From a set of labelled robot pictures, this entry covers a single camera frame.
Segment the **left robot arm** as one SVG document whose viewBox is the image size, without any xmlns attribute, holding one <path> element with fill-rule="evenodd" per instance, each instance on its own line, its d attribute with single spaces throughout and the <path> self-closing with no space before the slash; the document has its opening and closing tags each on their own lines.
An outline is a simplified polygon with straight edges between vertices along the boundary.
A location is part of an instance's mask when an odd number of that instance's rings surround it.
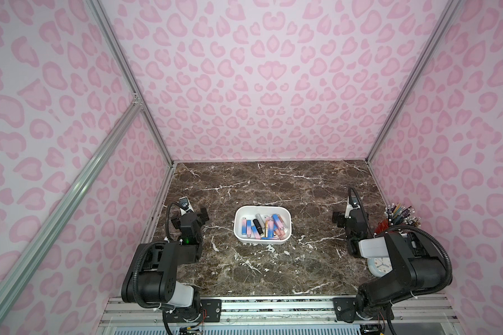
<svg viewBox="0 0 503 335">
<path fill-rule="evenodd" d="M 179 240 L 140 244 L 122 284 L 122 301 L 172 312 L 177 322 L 196 321 L 201 315 L 200 295 L 177 281 L 177 269 L 200 260 L 201 228 L 209 220 L 206 208 L 199 213 L 188 211 L 172 220 L 181 232 Z"/>
</svg>

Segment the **black lipstick tube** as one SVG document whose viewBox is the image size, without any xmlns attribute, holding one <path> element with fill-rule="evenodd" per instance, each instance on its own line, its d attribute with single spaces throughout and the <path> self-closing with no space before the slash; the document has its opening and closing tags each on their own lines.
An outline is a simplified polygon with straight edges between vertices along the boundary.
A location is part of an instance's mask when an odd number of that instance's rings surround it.
<svg viewBox="0 0 503 335">
<path fill-rule="evenodd" d="M 263 230 L 263 228 L 262 228 L 259 220 L 258 219 L 254 219 L 253 220 L 253 224 L 254 224 L 254 227 L 257 230 L 258 234 L 263 235 L 264 234 L 264 230 Z"/>
</svg>

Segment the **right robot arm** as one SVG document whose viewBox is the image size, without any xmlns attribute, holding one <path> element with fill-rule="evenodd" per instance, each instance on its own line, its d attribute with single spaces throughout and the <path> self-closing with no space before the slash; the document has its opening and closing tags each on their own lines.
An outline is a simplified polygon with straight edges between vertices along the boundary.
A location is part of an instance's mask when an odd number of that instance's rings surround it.
<svg viewBox="0 0 503 335">
<path fill-rule="evenodd" d="M 391 264 L 389 272 L 360 285 L 355 297 L 333 300 L 338 321 L 379 320 L 390 325 L 395 304 L 438 293 L 451 284 L 451 258 L 436 238 L 417 227 L 413 212 L 389 205 L 385 228 L 375 234 L 370 234 L 362 205 L 353 202 L 345 212 L 333 212 L 332 221 L 345 230 L 349 255 Z"/>
</svg>

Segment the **white plastic storage box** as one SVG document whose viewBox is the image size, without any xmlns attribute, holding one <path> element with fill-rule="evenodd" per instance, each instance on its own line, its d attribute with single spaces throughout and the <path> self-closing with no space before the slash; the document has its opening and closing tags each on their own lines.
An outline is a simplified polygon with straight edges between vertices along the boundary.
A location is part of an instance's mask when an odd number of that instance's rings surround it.
<svg viewBox="0 0 503 335">
<path fill-rule="evenodd" d="M 243 206 L 235 214 L 234 235 L 245 244 L 283 244 L 292 234 L 288 209 L 272 206 Z"/>
</svg>

